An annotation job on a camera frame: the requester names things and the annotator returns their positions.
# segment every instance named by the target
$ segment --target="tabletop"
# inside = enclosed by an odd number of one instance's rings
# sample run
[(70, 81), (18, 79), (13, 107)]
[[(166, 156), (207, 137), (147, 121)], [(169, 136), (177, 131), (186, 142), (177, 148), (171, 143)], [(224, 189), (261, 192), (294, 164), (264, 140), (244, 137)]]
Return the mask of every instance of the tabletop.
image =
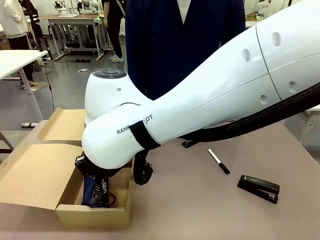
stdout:
[(0, 79), (48, 54), (38, 50), (0, 50)]
[(308, 111), (319, 112), (320, 111), (320, 105), (314, 106), (314, 107), (310, 108)]
[(74, 19), (96, 19), (97, 17), (99, 17), (99, 15), (97, 14), (80, 14), (78, 16), (75, 17), (59, 17), (58, 14), (50, 14), (50, 15), (45, 15), (45, 16), (41, 16), (39, 17), (39, 19), (41, 20), (49, 20), (49, 19), (68, 19), (68, 20), (74, 20)]
[[(136, 186), (130, 228), (64, 229), (51, 210), (0, 204), (5, 219), (0, 238), (318, 239), (320, 168), (282, 124), (189, 149), (181, 142), (174, 139), (150, 151), (153, 176), (148, 184)], [(229, 175), (207, 148), (228, 167)], [(278, 203), (238, 188), (241, 175), (279, 184)]]

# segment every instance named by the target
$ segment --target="black cable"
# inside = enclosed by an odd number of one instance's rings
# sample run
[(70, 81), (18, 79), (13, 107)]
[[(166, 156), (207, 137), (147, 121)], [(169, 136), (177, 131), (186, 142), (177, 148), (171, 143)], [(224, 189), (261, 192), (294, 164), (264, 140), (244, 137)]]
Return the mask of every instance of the black cable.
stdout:
[(51, 98), (52, 98), (52, 110), (55, 111), (55, 102), (54, 102), (54, 95), (52, 93), (52, 88), (51, 88), (51, 84), (49, 82), (49, 78), (48, 78), (48, 71), (47, 71), (47, 65), (46, 63), (44, 63), (44, 67), (45, 67), (45, 75), (46, 75), (46, 79), (48, 81), (48, 84), (49, 84), (49, 89), (50, 89), (50, 92), (51, 92)]
[(283, 4), (282, 4), (282, 7), (281, 7), (281, 10), (282, 10), (282, 9), (284, 9), (285, 2), (286, 2), (286, 0), (284, 0), (284, 1), (283, 1)]

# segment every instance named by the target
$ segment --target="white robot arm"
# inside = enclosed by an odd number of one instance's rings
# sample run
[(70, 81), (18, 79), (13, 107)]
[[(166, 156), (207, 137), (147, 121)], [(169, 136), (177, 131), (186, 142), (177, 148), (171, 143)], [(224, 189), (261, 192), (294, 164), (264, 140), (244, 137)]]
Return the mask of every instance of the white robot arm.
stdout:
[(318, 9), (320, 1), (304, 0), (246, 30), (155, 101), (125, 72), (92, 73), (85, 95), (86, 156), (98, 167), (117, 169), (143, 149), (249, 116), (318, 84)]

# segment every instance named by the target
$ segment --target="dark blue jacket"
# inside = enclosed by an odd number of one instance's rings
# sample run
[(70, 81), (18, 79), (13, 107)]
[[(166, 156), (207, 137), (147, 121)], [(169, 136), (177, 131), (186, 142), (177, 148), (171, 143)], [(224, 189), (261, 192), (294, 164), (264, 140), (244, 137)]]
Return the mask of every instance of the dark blue jacket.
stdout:
[(177, 0), (129, 0), (125, 24), (128, 74), (155, 100), (245, 30), (244, 3), (191, 0), (183, 24)]

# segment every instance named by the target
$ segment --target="desk leg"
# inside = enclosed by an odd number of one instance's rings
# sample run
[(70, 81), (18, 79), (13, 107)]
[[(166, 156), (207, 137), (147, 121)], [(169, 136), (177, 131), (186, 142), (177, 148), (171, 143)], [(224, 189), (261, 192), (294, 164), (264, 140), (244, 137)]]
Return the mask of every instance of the desk leg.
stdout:
[(53, 42), (54, 42), (54, 45), (55, 45), (55, 48), (56, 48), (56, 52), (58, 53), (58, 58), (61, 58), (60, 50), (58, 48), (57, 40), (56, 40), (56, 37), (55, 37), (55, 31), (54, 31), (54, 28), (52, 27), (50, 22), (49, 22), (49, 28), (51, 29), (51, 32), (52, 32), (52, 38), (53, 38)]
[(100, 42), (100, 49), (102, 52), (105, 49), (106, 43), (103, 40), (103, 36), (102, 36), (102, 32), (101, 32), (101, 24), (98, 25), (97, 30), (98, 30), (98, 37), (99, 37), (99, 42)]
[(109, 37), (109, 32), (107, 33), (107, 39), (108, 39), (108, 48), (111, 50), (111, 41), (110, 41), (110, 37)]
[(62, 34), (62, 42), (63, 42), (63, 47), (66, 49), (67, 48), (67, 37), (66, 37), (66, 33), (65, 33), (65, 25), (60, 25), (60, 30), (61, 30), (61, 34)]
[(83, 37), (82, 37), (82, 32), (81, 32), (80, 26), (76, 25), (75, 29), (76, 29), (76, 33), (77, 33), (76, 35), (78, 37), (78, 42), (79, 42), (80, 48), (83, 49), (84, 43), (83, 43)]
[(36, 40), (36, 36), (35, 36), (34, 30), (32, 29), (32, 26), (31, 26), (31, 22), (29, 22), (29, 26), (30, 26), (30, 28), (31, 28), (31, 33), (32, 33), (33, 41), (34, 41), (35, 43), (37, 43), (37, 40)]
[(301, 136), (299, 138), (299, 142), (301, 143), (301, 145), (304, 144), (304, 142), (306, 141), (307, 136), (309, 135), (311, 129), (313, 128), (314, 124), (317, 122), (318, 118), (320, 115), (320, 111), (312, 111), (309, 115), (309, 117), (306, 120), (306, 123), (303, 127)]
[(93, 23), (93, 31), (94, 31), (96, 50), (98, 52), (98, 57), (96, 58), (95, 61), (98, 62), (100, 60), (100, 58), (102, 58), (103, 53), (100, 51), (99, 42), (98, 42), (98, 30), (97, 30), (97, 26), (96, 26), (95, 22)]
[(18, 76), (7, 76), (7, 77), (3, 78), (2, 80), (19, 80), (20, 81), (21, 78)]
[(13, 150), (15, 150), (15, 148), (10, 144), (8, 139), (6, 139), (6, 137), (1, 133), (1, 131), (0, 131), (0, 141), (4, 141), (4, 143), (10, 148), (9, 152), (5, 152), (8, 149), (0, 149), (0, 154), (2, 154), (2, 153), (9, 153), (10, 154)]
[(60, 31), (62, 32), (62, 29), (60, 29), (60, 26), (57, 24), (55, 24), (53, 28), (55, 29), (55, 34), (58, 38), (58, 42), (62, 45), (63, 48), (65, 48), (64, 41), (62, 41), (61, 34), (60, 34)]
[(24, 87), (25, 87), (25, 90), (26, 90), (26, 94), (28, 96), (30, 96), (30, 99), (32, 101), (32, 106), (34, 108), (34, 111), (35, 111), (35, 114), (36, 114), (36, 118), (40, 122), (40, 121), (42, 121), (44, 119), (44, 117), (41, 114), (41, 111), (40, 111), (40, 108), (38, 106), (37, 100), (36, 100), (35, 95), (34, 95), (34, 93), (32, 92), (32, 90), (31, 90), (31, 88), (29, 86), (29, 83), (28, 83), (28, 80), (27, 80), (27, 77), (26, 77), (26, 74), (25, 74), (23, 68), (19, 69), (19, 74), (20, 74), (21, 80), (23, 81), (23, 84), (24, 84)]

